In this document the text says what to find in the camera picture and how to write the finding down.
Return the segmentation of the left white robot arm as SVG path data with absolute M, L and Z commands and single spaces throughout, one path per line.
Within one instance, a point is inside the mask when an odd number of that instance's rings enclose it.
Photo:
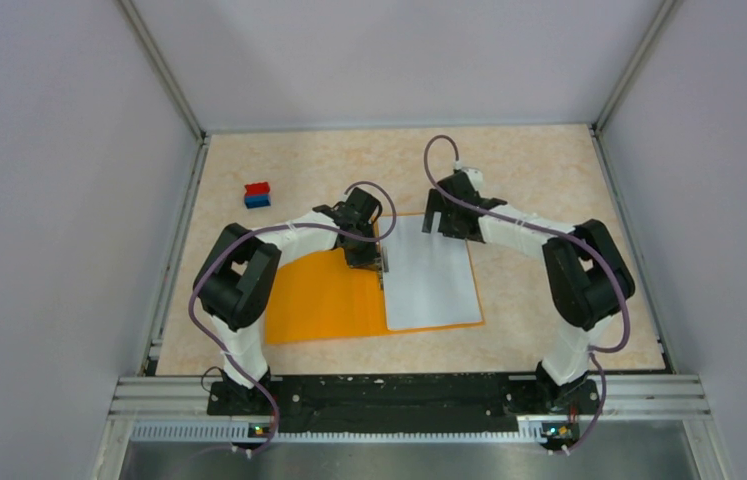
M 374 224 L 381 200 L 369 182 L 352 184 L 333 205 L 255 230 L 227 225 L 200 268 L 188 303 L 194 325 L 220 349 L 222 384 L 246 413 L 268 404 L 269 367 L 262 351 L 262 323 L 280 268 L 309 255 L 339 250 L 353 270 L 381 267 Z

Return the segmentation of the white paper sheets stack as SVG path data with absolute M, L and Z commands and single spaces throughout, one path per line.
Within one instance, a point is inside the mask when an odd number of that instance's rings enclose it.
M 390 332 L 467 328 L 484 322 L 467 242 L 421 231 L 423 216 L 383 216 L 378 228 L 388 272 L 384 275 Z

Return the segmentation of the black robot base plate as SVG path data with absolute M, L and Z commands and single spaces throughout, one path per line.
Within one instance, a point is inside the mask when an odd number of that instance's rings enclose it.
M 528 415 L 572 419 L 599 404 L 594 381 L 568 387 L 508 373 L 285 375 L 266 390 L 222 379 L 211 385 L 210 416 L 279 415 L 281 433 L 513 433 Z

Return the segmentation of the orange clip file folder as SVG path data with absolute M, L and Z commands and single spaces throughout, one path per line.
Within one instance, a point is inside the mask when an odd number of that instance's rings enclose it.
M 279 269 L 265 311 L 268 345 L 379 337 L 387 329 L 376 271 L 346 266 L 341 251 L 309 255 Z

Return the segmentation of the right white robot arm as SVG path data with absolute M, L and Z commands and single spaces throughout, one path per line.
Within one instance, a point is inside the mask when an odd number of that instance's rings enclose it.
M 535 397 L 561 412 L 584 383 L 595 342 L 615 316 L 629 317 L 634 277 L 607 226 L 596 219 L 567 224 L 485 198 L 482 175 L 464 168 L 429 190 L 422 230 L 447 238 L 512 248 L 543 262 L 561 325 L 536 368 Z

